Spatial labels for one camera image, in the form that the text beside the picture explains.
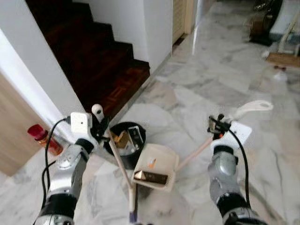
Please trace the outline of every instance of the dustpan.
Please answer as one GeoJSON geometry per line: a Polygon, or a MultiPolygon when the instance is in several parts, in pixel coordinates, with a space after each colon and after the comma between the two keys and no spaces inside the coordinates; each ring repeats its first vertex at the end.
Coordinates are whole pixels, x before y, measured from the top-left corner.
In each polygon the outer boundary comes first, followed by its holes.
{"type": "Polygon", "coordinates": [[[170,192],[175,182],[175,169],[178,164],[179,155],[172,149],[158,144],[146,144],[136,164],[131,181],[156,190],[170,192]],[[135,173],[141,170],[167,175],[168,178],[166,184],[163,185],[143,180],[135,180],[135,173]]]}

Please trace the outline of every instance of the white object on floor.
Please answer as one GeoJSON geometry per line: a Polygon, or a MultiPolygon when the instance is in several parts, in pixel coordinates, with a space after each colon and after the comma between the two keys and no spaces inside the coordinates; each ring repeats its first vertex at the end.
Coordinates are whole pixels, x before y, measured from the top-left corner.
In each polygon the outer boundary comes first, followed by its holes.
{"type": "Polygon", "coordinates": [[[158,144],[146,144],[136,164],[131,180],[134,183],[144,185],[149,188],[170,192],[175,182],[175,168],[178,164],[179,155],[172,149],[158,144]],[[165,185],[135,180],[134,175],[140,170],[168,175],[168,180],[165,185]]]}
{"type": "Polygon", "coordinates": [[[265,100],[257,100],[248,102],[242,105],[240,108],[236,110],[233,115],[229,115],[228,117],[224,117],[222,121],[226,121],[230,123],[233,120],[239,120],[242,118],[246,113],[251,111],[268,111],[274,108],[273,104],[265,101],[265,100]]]}
{"type": "Polygon", "coordinates": [[[283,71],[279,71],[277,74],[273,76],[273,78],[277,81],[287,82],[287,75],[283,71]]]}
{"type": "Polygon", "coordinates": [[[263,59],[266,59],[266,58],[269,56],[269,54],[270,54],[270,51],[269,51],[269,50],[263,51],[263,53],[262,53],[262,58],[263,58],[263,59]]]}

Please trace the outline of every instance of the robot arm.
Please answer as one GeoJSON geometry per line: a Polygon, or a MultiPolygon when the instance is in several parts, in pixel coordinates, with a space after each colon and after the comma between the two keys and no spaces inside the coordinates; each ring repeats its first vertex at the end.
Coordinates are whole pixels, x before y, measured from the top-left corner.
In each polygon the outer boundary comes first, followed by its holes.
{"type": "Polygon", "coordinates": [[[56,162],[57,172],[51,179],[45,206],[36,225],[73,225],[75,207],[82,187],[83,172],[94,145],[78,139],[56,162]]]}
{"type": "Polygon", "coordinates": [[[35,225],[74,225],[74,211],[82,188],[82,178],[89,154],[98,149],[108,127],[108,120],[92,121],[88,113],[71,114],[71,130],[78,138],[56,161],[45,205],[35,225]]]}
{"type": "Polygon", "coordinates": [[[214,133],[211,143],[213,156],[208,167],[210,176],[210,196],[223,218],[224,225],[267,225],[251,209],[240,192],[237,182],[238,158],[234,150],[239,148],[234,137],[226,131],[231,129],[243,144],[251,134],[251,128],[238,122],[225,123],[220,127],[214,124],[209,131],[214,133]]]}

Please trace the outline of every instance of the door frame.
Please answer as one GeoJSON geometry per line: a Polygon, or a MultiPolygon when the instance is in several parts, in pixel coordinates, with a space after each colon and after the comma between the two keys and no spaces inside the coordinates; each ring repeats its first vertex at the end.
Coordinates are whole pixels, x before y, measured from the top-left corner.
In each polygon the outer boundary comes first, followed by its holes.
{"type": "MultiPolygon", "coordinates": [[[[174,1],[173,0],[173,7],[172,7],[172,20],[174,21],[174,1]]],[[[176,32],[176,35],[174,35],[173,32],[173,27],[172,27],[172,44],[174,44],[183,34],[185,34],[185,24],[186,24],[186,13],[187,13],[187,0],[182,0],[183,3],[183,14],[184,14],[184,18],[181,19],[181,23],[182,23],[182,29],[180,29],[179,31],[176,32]]]]}
{"type": "Polygon", "coordinates": [[[192,33],[192,31],[195,28],[196,15],[194,15],[194,11],[195,11],[195,7],[197,8],[197,5],[195,5],[196,1],[198,2],[199,0],[186,0],[186,16],[185,16],[185,24],[184,24],[185,34],[192,33]]]}

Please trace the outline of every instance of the wooden stair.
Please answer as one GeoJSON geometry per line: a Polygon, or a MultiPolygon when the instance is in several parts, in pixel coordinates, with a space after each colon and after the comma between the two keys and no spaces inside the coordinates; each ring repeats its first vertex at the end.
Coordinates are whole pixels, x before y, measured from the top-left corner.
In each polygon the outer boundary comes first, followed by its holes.
{"type": "Polygon", "coordinates": [[[26,0],[46,41],[87,112],[95,103],[114,117],[149,77],[132,44],[114,41],[110,24],[71,0],[26,0]]]}

